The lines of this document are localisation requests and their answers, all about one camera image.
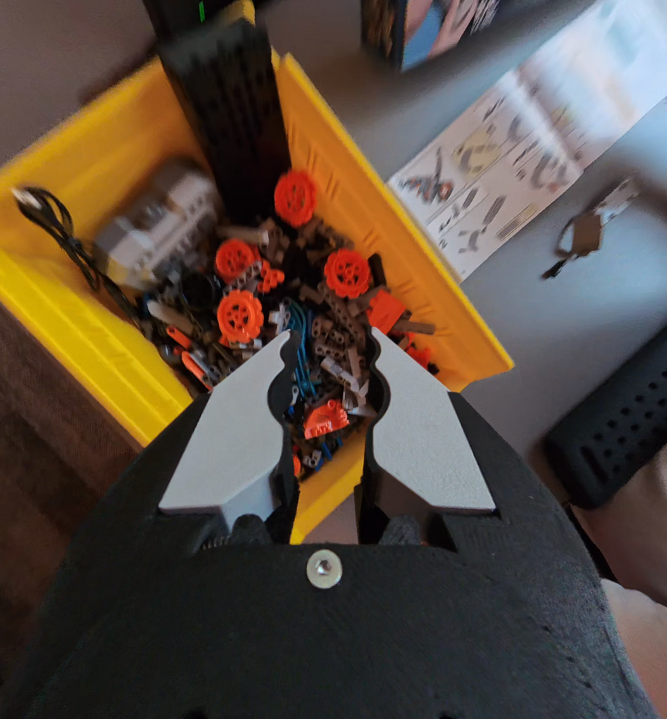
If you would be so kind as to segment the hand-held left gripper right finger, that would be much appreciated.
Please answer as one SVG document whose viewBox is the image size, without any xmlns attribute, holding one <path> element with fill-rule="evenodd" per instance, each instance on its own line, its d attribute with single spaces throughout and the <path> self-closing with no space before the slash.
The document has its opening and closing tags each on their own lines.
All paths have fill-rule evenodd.
<svg viewBox="0 0 667 719">
<path fill-rule="evenodd" d="M 374 418 L 355 490 L 358 542 L 454 545 L 452 517 L 491 517 L 497 505 L 453 396 L 382 330 L 369 330 L 366 351 Z"/>
</svg>

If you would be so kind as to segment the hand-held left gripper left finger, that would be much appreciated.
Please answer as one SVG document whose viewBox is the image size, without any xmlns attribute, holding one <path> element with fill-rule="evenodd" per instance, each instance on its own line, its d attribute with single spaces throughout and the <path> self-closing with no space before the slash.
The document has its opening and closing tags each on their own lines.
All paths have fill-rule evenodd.
<svg viewBox="0 0 667 719">
<path fill-rule="evenodd" d="M 286 414 L 301 333 L 285 330 L 208 396 L 158 509 L 208 514 L 227 534 L 244 516 L 289 544 L 300 497 Z"/>
</svg>

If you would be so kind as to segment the pile of building pieces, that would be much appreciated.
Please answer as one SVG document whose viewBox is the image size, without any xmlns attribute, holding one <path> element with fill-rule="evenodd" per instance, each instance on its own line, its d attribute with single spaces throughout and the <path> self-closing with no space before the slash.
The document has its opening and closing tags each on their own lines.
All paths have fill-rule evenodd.
<svg viewBox="0 0 667 719">
<path fill-rule="evenodd" d="M 225 284 L 215 273 L 214 258 L 219 245 L 234 237 L 256 245 L 261 260 Z M 382 258 L 372 254 L 363 255 L 372 273 L 367 292 L 352 300 L 335 295 L 325 284 L 323 269 L 328 256 L 339 249 L 355 250 L 354 243 L 316 216 L 298 229 L 295 238 L 290 236 L 289 227 L 275 218 L 257 227 L 222 226 L 204 241 L 192 267 L 171 273 L 136 299 L 140 330 L 193 398 L 212 391 L 283 331 L 301 333 L 293 401 L 286 414 L 298 480 L 321 470 L 347 437 L 373 417 L 364 347 L 369 328 L 365 310 L 380 288 L 392 292 Z M 261 301 L 264 314 L 259 337 L 248 344 L 230 345 L 221 335 L 218 307 L 203 313 L 187 310 L 179 297 L 179 283 L 188 273 L 216 276 L 222 286 L 221 300 L 231 290 L 252 292 Z M 430 374 L 437 374 L 431 351 L 420 349 L 416 342 L 417 334 L 430 336 L 435 329 L 432 324 L 412 321 L 407 308 L 388 337 Z M 311 409 L 331 399 L 342 402 L 349 426 L 306 439 L 304 419 Z"/>
</svg>

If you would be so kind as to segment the yellow plastic bin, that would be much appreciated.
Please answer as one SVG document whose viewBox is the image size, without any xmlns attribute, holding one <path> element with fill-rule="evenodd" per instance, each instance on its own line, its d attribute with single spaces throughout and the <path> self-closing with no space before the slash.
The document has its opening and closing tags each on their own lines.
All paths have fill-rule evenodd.
<svg viewBox="0 0 667 719">
<path fill-rule="evenodd" d="M 358 151 L 292 56 L 273 59 L 293 165 L 319 190 L 323 220 L 365 255 L 379 253 L 389 287 L 436 333 L 432 349 L 450 390 L 512 361 L 421 233 Z M 158 61 L 105 93 L 0 170 L 0 301 L 138 442 L 147 445 L 190 403 L 154 346 L 93 295 L 51 239 L 24 220 L 10 189 L 31 182 L 73 211 L 85 238 L 164 160 L 201 160 Z"/>
</svg>

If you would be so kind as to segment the light grey curved beam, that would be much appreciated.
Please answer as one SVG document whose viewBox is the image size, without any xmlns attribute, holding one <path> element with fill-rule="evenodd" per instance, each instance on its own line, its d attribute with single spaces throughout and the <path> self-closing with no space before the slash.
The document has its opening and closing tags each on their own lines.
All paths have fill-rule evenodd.
<svg viewBox="0 0 667 719">
<path fill-rule="evenodd" d="M 557 273 L 566 263 L 587 257 L 601 248 L 604 230 L 610 221 L 622 214 L 640 194 L 634 177 L 615 186 L 591 208 L 573 217 L 559 235 L 554 266 Z"/>
</svg>

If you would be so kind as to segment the assembly instruction booklet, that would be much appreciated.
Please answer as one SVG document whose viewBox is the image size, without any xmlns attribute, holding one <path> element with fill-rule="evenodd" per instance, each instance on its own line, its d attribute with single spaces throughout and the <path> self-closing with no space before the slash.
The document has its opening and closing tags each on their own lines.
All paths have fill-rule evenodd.
<svg viewBox="0 0 667 719">
<path fill-rule="evenodd" d="M 493 84 L 389 185 L 464 279 L 667 97 L 656 1 L 596 1 Z"/>
</svg>

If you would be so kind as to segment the robot kit box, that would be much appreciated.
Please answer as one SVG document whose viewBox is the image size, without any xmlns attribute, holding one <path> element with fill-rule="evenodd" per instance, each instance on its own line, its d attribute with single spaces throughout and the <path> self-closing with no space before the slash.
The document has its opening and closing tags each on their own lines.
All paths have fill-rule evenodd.
<svg viewBox="0 0 667 719">
<path fill-rule="evenodd" d="M 488 28 L 503 1 L 361 1 L 361 41 L 407 71 Z"/>
</svg>

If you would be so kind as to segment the grey desk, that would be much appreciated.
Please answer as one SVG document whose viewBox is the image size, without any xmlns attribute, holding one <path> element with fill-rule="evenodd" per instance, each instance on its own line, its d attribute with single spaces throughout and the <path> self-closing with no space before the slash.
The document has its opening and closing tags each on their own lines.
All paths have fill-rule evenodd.
<svg viewBox="0 0 667 719">
<path fill-rule="evenodd" d="M 584 1 L 517 19 L 482 56 L 460 47 L 399 75 L 361 46 L 359 1 L 271 1 L 257 8 L 376 171 L 389 178 Z M 0 166 L 75 112 L 85 91 L 137 59 L 152 38 L 140 1 L 0 1 Z M 598 252 L 557 277 L 559 235 L 634 177 L 640 194 Z M 667 323 L 667 101 L 656 106 L 463 289 L 515 367 L 465 391 L 546 481 L 540 441 Z"/>
</svg>

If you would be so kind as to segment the orange curved panel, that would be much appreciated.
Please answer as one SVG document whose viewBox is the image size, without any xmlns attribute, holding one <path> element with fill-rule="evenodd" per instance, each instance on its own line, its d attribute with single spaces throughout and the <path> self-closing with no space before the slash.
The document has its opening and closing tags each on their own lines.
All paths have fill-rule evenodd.
<svg viewBox="0 0 667 719">
<path fill-rule="evenodd" d="M 349 424 L 348 413 L 342 402 L 331 399 L 325 404 L 311 409 L 304 419 L 304 437 L 315 439 L 342 430 Z"/>
</svg>

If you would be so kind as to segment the orange gear wheel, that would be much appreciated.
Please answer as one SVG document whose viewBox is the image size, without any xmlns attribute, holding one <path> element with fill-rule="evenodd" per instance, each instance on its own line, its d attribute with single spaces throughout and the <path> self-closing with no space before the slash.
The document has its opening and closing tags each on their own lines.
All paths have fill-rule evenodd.
<svg viewBox="0 0 667 719">
<path fill-rule="evenodd" d="M 251 245 L 237 237 L 226 239 L 215 253 L 215 273 L 225 284 L 230 284 L 260 260 L 261 256 L 256 245 Z"/>
<path fill-rule="evenodd" d="M 372 273 L 363 255 L 352 249 L 332 252 L 325 263 L 325 284 L 343 299 L 357 299 L 369 289 Z"/>
<path fill-rule="evenodd" d="M 316 184 L 307 172 L 291 169 L 279 178 L 274 202 L 277 216 L 300 229 L 312 220 L 318 207 Z"/>
<path fill-rule="evenodd" d="M 257 339 L 264 325 L 261 301 L 250 291 L 231 290 L 216 313 L 221 335 L 230 345 Z"/>
</svg>

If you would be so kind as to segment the black spoked wheel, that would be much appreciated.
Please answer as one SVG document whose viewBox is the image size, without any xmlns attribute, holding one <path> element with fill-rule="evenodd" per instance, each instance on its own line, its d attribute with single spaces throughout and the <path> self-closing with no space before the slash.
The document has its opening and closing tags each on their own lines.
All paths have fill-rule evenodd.
<svg viewBox="0 0 667 719">
<path fill-rule="evenodd" d="M 221 301 L 222 286 L 213 274 L 188 273 L 179 283 L 182 305 L 193 313 L 212 312 Z"/>
</svg>

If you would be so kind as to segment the black perforated block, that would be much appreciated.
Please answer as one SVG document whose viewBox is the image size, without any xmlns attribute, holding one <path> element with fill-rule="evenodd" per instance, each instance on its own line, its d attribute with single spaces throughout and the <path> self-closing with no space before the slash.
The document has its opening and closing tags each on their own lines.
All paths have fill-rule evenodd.
<svg viewBox="0 0 667 719">
<path fill-rule="evenodd" d="M 667 326 L 545 436 L 572 504 L 604 505 L 667 444 Z"/>
</svg>

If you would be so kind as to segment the person's leg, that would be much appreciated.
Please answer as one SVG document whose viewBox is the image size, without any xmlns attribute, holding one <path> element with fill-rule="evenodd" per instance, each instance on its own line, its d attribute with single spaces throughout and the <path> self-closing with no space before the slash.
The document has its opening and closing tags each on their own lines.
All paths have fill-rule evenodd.
<svg viewBox="0 0 667 719">
<path fill-rule="evenodd" d="M 615 582 L 601 583 L 631 664 L 655 709 L 667 718 L 667 607 Z"/>
<path fill-rule="evenodd" d="M 667 607 L 667 444 L 602 506 L 573 513 L 615 580 Z"/>
</svg>

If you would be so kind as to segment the grey motor block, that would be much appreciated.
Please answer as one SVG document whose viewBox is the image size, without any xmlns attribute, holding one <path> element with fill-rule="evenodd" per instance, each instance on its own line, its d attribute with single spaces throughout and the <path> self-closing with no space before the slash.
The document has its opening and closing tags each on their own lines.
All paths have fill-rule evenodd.
<svg viewBox="0 0 667 719">
<path fill-rule="evenodd" d="M 161 164 L 143 193 L 101 229 L 96 268 L 116 285 L 150 291 L 171 273 L 192 267 L 199 246 L 223 215 L 214 179 L 192 160 Z"/>
</svg>

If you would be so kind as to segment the black perforated plate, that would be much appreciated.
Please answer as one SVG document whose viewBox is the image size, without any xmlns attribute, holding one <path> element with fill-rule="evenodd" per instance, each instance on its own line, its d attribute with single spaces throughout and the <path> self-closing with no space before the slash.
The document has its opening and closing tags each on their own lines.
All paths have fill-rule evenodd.
<svg viewBox="0 0 667 719">
<path fill-rule="evenodd" d="M 228 218 L 251 226 L 271 216 L 292 160 L 266 31 L 244 18 L 205 24 L 158 55 Z"/>
</svg>

